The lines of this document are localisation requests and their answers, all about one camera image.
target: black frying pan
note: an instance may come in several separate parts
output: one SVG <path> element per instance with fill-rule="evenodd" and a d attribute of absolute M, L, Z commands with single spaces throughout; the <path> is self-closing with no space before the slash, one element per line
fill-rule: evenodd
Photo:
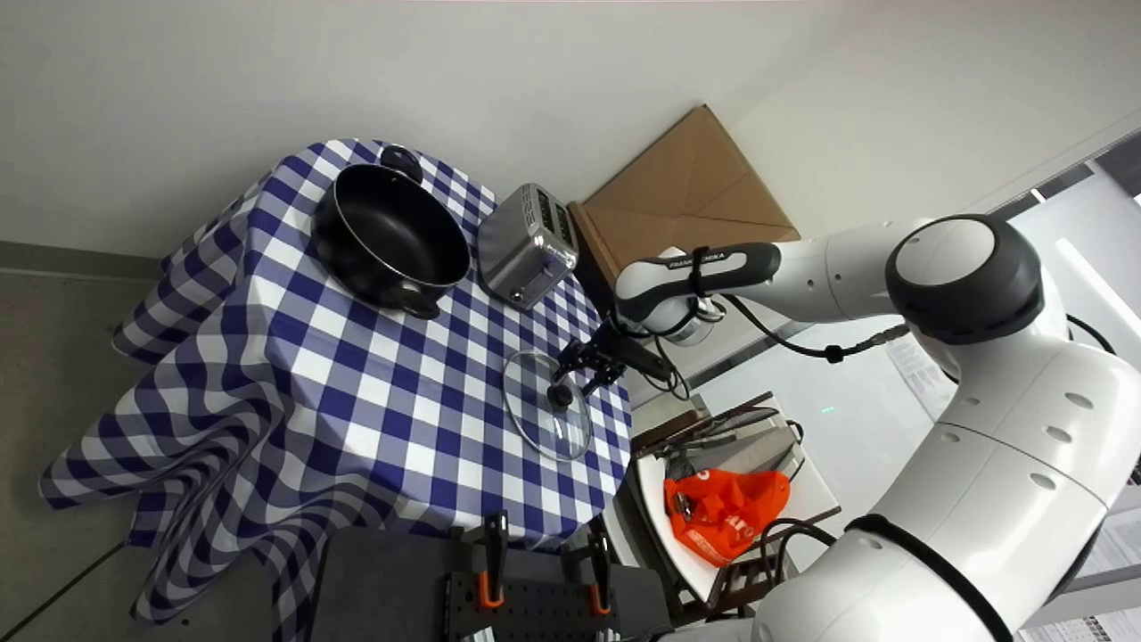
<path fill-rule="evenodd" d="M 352 297 L 413 316 L 434 316 L 434 298 L 466 276 L 462 223 L 421 189 L 421 161 L 401 145 L 331 180 L 315 251 Z"/>

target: white wall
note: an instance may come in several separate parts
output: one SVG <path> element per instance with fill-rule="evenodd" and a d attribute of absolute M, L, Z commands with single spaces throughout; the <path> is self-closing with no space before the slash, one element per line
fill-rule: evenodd
<path fill-rule="evenodd" d="M 421 145 L 588 195 L 697 101 L 767 91 L 847 0 L 3 0 L 0 240 L 163 252 L 282 153 Z"/>
<path fill-rule="evenodd" d="M 725 119 L 818 236 L 1006 202 L 1139 133 L 1139 79 L 1139 0 L 892 0 Z"/>
<path fill-rule="evenodd" d="M 1141 129 L 1139 0 L 3 0 L 0 240 L 163 252 L 324 134 L 588 195 L 709 101 L 807 232 L 996 202 Z"/>

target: brown cardboard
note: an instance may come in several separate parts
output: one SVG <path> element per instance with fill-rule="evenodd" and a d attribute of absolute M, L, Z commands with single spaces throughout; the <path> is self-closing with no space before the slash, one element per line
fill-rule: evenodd
<path fill-rule="evenodd" d="M 800 240 L 709 108 L 689 110 L 572 210 L 610 285 L 668 247 Z"/>

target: orange plastic item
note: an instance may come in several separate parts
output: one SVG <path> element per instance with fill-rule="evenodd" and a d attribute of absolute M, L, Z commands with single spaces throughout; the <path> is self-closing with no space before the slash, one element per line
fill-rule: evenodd
<path fill-rule="evenodd" d="M 791 480 L 782 469 L 668 476 L 676 539 L 718 566 L 740 559 L 782 517 L 787 497 Z"/>

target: silver toaster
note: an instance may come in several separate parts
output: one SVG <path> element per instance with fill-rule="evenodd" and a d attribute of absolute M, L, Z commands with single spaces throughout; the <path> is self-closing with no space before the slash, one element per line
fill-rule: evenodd
<path fill-rule="evenodd" d="M 536 180 L 514 189 L 479 229 L 479 278 L 506 306 L 531 309 L 573 262 L 573 221 Z"/>

